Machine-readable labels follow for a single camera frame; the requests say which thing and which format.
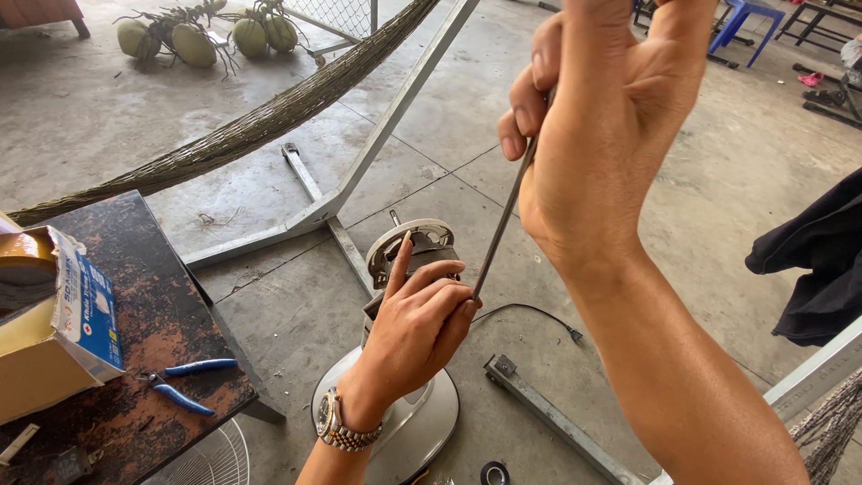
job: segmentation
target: black cloth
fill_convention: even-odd
[[[755,274],[812,270],[796,281],[772,335],[823,346],[862,315],[862,169],[757,238],[746,266]]]

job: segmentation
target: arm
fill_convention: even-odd
[[[541,128],[522,223],[562,276],[628,422],[675,483],[802,485],[781,421],[638,237],[647,190],[695,103],[715,8],[659,4],[640,43],[628,0],[567,0],[536,31],[533,62],[498,124],[511,160]]]
[[[470,287],[444,277],[463,271],[461,261],[433,262],[407,280],[412,252],[405,239],[362,355],[338,382],[341,420],[351,431],[373,430],[393,402],[430,381],[452,358],[482,306],[471,299]],[[343,451],[318,439],[297,485],[364,483],[371,452],[372,447]]]

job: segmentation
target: wooden table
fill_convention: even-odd
[[[78,37],[90,37],[75,0],[0,0],[0,28],[22,28],[71,20]]]
[[[826,37],[827,39],[830,39],[832,41],[840,42],[842,44],[845,44],[845,43],[847,43],[853,39],[854,36],[843,34],[841,32],[835,32],[834,30],[830,30],[828,28],[820,27],[820,25],[819,25],[820,21],[823,20],[823,18],[826,16],[831,16],[831,17],[837,18],[837,19],[842,20],[844,22],[855,25],[856,27],[862,27],[862,18],[857,18],[854,16],[849,16],[847,14],[843,14],[839,11],[832,9],[832,7],[834,7],[834,6],[844,7],[845,9],[855,10],[857,12],[862,13],[862,7],[858,6],[856,3],[849,3],[849,2],[845,2],[844,0],[829,0],[826,3],[826,5],[817,5],[814,3],[805,2],[805,3],[802,3],[801,5],[799,5],[799,7],[796,9],[796,11],[793,12],[793,15],[790,16],[790,19],[788,19],[787,22],[784,24],[784,26],[781,28],[781,30],[778,31],[778,34],[775,36],[775,40],[777,41],[778,38],[781,37],[782,35],[788,35],[789,37],[793,37],[794,39],[797,39],[796,44],[798,46],[801,46],[803,42],[807,42],[809,44],[814,44],[818,47],[822,47],[828,51],[840,53],[841,52],[840,48],[827,46],[827,45],[821,44],[820,42],[811,41],[808,38],[809,35],[811,35],[811,34],[817,34],[817,35]],[[814,19],[811,20],[811,22],[805,22],[804,20],[799,20],[799,16],[806,9],[812,9],[813,11],[817,12],[816,15],[814,16]],[[792,34],[792,33],[787,31],[796,22],[805,24],[805,29],[799,35]]]
[[[271,422],[284,418],[138,192],[47,224],[84,243],[87,257],[113,282],[127,373],[0,426],[0,450],[28,423],[41,426],[13,466],[0,467],[0,484],[18,479],[16,485],[50,485],[52,461],[75,445],[87,453],[104,451],[93,475],[80,483],[139,483],[239,412]],[[145,370],[221,357],[236,358],[241,368],[171,379],[180,392],[213,409],[212,417],[189,413],[135,379]]]

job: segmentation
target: gray concrete floor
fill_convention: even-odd
[[[381,19],[405,3],[381,2]],[[128,6],[116,0],[80,4],[93,33],[87,41],[76,38],[71,24],[0,32],[5,210],[138,167],[315,71],[311,58],[296,53],[239,58],[241,71],[223,82],[219,69],[169,69],[168,59],[136,72],[120,54],[110,25]],[[142,0],[136,8],[158,4]],[[320,116],[227,167],[148,197],[177,251],[188,254],[266,229],[309,202],[278,152],[281,143],[296,143],[324,191],[334,187],[449,5],[442,0],[378,70]],[[509,83],[528,62],[533,30],[549,15],[512,0],[478,6],[340,214],[360,251],[390,228],[386,209],[395,208],[402,220],[436,217],[454,227],[465,279],[475,279],[516,170],[497,146],[497,117],[508,106]],[[765,29],[762,22],[746,26],[758,40]],[[222,32],[226,27],[218,26]],[[308,25],[303,29],[313,45],[332,39]],[[719,54],[744,66],[752,52],[733,45]],[[750,70],[709,64],[697,106],[653,183],[640,227],[650,254],[697,321],[761,391],[815,350],[770,335],[802,272],[757,276],[743,259],[757,236],[857,168],[862,153],[857,130],[801,109],[804,86],[790,69],[794,62],[840,72],[835,54],[793,47],[790,39],[771,41]],[[284,426],[238,418],[253,482],[293,483],[315,439],[303,408],[322,372],[358,343],[367,298],[325,232],[198,276],[288,415]],[[485,310],[510,302],[536,305],[584,330],[558,276],[516,217],[484,301]],[[623,419],[589,334],[584,347],[575,347],[550,319],[513,309],[476,324],[448,366],[462,399],[460,421],[426,482],[450,476],[456,483],[475,482],[490,460],[506,462],[520,483],[603,482],[484,378],[482,364],[501,352],[630,469],[650,478],[659,473]],[[270,377],[281,368],[284,377]],[[862,480],[861,437],[850,443],[833,483]]]

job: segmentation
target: black power cord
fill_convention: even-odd
[[[512,306],[520,306],[521,308],[529,308],[530,310],[536,310],[537,312],[539,312],[539,313],[541,313],[547,317],[552,318],[555,322],[557,322],[558,324],[561,324],[565,327],[566,331],[569,332],[569,336],[572,337],[572,341],[574,343],[576,343],[577,345],[580,345],[581,339],[584,338],[583,333],[576,331],[575,329],[570,327],[568,324],[566,324],[566,322],[564,322],[563,320],[560,320],[559,318],[554,317],[552,314],[545,312],[541,308],[536,308],[535,306],[532,306],[532,305],[525,305],[523,303],[509,303],[507,305],[503,305],[503,306],[500,306],[498,308],[495,308],[495,309],[491,310],[490,312],[487,312],[487,313],[485,313],[479,317],[475,317],[473,319],[473,321],[470,322],[470,325],[475,324],[476,322],[478,322],[482,318],[489,317],[489,316],[493,315],[494,313],[500,312],[500,311],[505,310],[507,308],[510,308]]]

